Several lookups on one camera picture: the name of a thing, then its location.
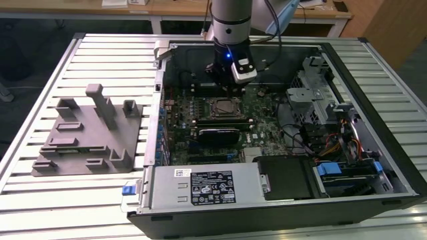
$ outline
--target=aluminum extrusion table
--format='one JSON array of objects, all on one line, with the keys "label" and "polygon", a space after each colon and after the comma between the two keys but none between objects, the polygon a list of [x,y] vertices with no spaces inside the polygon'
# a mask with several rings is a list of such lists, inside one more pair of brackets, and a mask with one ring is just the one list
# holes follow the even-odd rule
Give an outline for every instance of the aluminum extrusion table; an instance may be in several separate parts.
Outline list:
[{"label": "aluminum extrusion table", "polygon": [[[195,35],[76,34],[0,163],[0,235],[15,239],[143,240],[123,213],[122,186],[143,176],[156,79],[156,40],[202,40]],[[286,37],[285,42],[330,42],[415,166],[427,178],[427,108],[369,43],[355,38]],[[124,174],[31,176],[58,112],[60,97],[91,105],[87,84],[102,84],[112,103],[143,104],[135,171]],[[425,239],[427,205],[389,211],[358,224],[216,235],[198,239]]]}]

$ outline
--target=desk leg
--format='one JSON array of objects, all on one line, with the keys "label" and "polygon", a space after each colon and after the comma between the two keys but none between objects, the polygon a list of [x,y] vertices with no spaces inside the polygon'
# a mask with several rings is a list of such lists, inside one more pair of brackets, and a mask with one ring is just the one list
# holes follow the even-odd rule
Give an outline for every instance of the desk leg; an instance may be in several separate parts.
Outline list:
[{"label": "desk leg", "polygon": [[150,16],[152,34],[162,34],[162,16]]},{"label": "desk leg", "polygon": [[327,37],[329,38],[339,38],[342,35],[342,32],[345,30],[346,24],[349,19],[337,19],[335,24],[329,31]]}]

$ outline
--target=white sticker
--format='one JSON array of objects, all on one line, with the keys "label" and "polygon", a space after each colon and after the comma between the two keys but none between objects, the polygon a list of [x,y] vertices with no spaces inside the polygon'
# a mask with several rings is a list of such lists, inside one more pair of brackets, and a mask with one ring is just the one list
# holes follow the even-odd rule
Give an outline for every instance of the white sticker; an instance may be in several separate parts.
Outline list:
[{"label": "white sticker", "polygon": [[148,14],[148,11],[128,11],[131,14]]},{"label": "white sticker", "polygon": [[175,169],[175,177],[190,177],[192,173],[192,169],[191,168],[186,168],[186,169]]}]

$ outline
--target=blue tab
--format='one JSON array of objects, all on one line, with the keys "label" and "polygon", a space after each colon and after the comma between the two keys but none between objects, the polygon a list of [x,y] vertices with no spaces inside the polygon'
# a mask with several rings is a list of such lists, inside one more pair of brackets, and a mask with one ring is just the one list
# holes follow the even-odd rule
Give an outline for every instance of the blue tab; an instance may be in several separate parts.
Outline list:
[{"label": "blue tab", "polygon": [[383,166],[382,166],[381,162],[375,161],[374,162],[374,166],[375,166],[377,172],[381,173],[383,171]]},{"label": "blue tab", "polygon": [[123,196],[131,196],[136,195],[136,186],[123,186],[122,188],[122,195]]},{"label": "blue tab", "polygon": [[341,169],[341,166],[337,162],[327,162],[327,163],[322,163],[318,166],[318,172],[319,172],[321,176],[323,176],[326,174],[341,174],[342,169]]},{"label": "blue tab", "polygon": [[318,172],[319,172],[319,176],[323,176],[326,173],[326,170],[323,169],[323,167],[319,165],[318,166]]}]

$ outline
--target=motherboard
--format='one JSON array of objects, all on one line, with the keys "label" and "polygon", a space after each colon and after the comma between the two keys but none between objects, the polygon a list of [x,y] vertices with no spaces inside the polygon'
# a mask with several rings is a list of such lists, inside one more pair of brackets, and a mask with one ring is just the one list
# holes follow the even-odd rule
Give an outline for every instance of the motherboard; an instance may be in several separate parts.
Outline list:
[{"label": "motherboard", "polygon": [[170,165],[245,163],[251,153],[287,155],[278,123],[283,96],[267,86],[247,86],[234,97],[202,97],[179,88],[168,93]]}]

